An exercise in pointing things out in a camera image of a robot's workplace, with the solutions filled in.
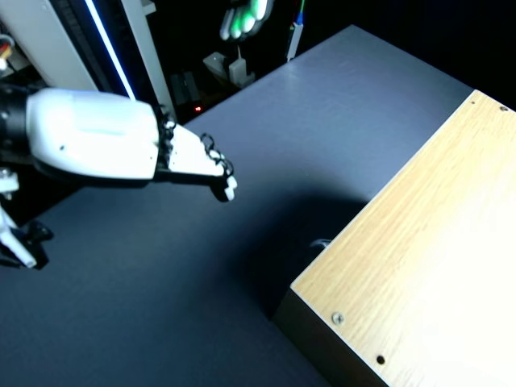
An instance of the white cable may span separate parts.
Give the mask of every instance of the white cable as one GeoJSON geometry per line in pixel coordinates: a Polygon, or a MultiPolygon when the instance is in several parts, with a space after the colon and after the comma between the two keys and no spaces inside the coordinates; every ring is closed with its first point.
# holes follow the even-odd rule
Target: white cable
{"type": "Polygon", "coordinates": [[[122,65],[120,64],[120,61],[118,57],[116,56],[116,53],[114,52],[113,45],[110,42],[110,38],[106,33],[106,29],[104,28],[104,25],[102,24],[102,20],[100,19],[100,16],[98,15],[97,8],[95,8],[93,0],[85,0],[86,5],[88,6],[88,10],[91,13],[91,17],[94,19],[95,25],[97,26],[98,32],[100,33],[100,36],[102,37],[102,41],[104,42],[104,45],[106,46],[107,51],[110,54],[110,58],[113,61],[113,65],[116,68],[117,73],[119,74],[120,80],[123,83],[123,87],[126,89],[127,95],[130,99],[133,101],[136,100],[135,94],[132,92],[131,85],[129,85],[129,81],[127,80],[126,74],[122,69],[122,65]]]}

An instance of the robotic arm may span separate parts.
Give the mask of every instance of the robotic arm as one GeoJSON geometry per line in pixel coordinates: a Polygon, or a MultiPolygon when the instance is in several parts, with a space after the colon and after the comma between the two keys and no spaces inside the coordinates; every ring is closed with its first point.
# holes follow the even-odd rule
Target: robotic arm
{"type": "MultiPolygon", "coordinates": [[[[237,187],[231,162],[211,136],[198,137],[147,103],[119,95],[0,85],[0,144],[32,155],[42,173],[87,185],[144,186],[150,181],[207,185],[223,202],[237,187]]],[[[18,189],[15,173],[0,171],[0,193],[18,189]]],[[[0,207],[0,243],[28,268],[46,256],[52,233],[39,223],[21,232],[0,207]]]]}

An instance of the wood grain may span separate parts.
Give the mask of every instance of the wood grain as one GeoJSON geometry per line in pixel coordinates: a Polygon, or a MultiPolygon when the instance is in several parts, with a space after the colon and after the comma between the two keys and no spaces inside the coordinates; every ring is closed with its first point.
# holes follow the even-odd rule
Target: wood grain
{"type": "Polygon", "coordinates": [[[516,385],[516,114],[473,92],[291,289],[388,385],[516,385]]]}

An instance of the white plastic casing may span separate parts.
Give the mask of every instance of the white plastic casing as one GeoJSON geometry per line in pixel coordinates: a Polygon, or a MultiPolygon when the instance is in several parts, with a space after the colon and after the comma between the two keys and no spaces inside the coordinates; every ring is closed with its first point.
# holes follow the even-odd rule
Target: white plastic casing
{"type": "Polygon", "coordinates": [[[27,101],[32,155],[88,177],[152,179],[159,133],[152,108],[115,94],[43,89],[27,101]]]}

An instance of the table surface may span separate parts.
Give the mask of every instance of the table surface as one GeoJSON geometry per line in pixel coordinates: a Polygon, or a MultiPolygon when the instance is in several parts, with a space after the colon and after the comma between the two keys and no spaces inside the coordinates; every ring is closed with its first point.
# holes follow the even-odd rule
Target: table surface
{"type": "Polygon", "coordinates": [[[327,385],[268,319],[471,89],[357,27],[187,127],[239,180],[82,189],[40,220],[41,272],[0,268],[0,385],[327,385]]]}
{"type": "Polygon", "coordinates": [[[515,129],[473,92],[293,283],[388,385],[514,385],[515,129]]]}

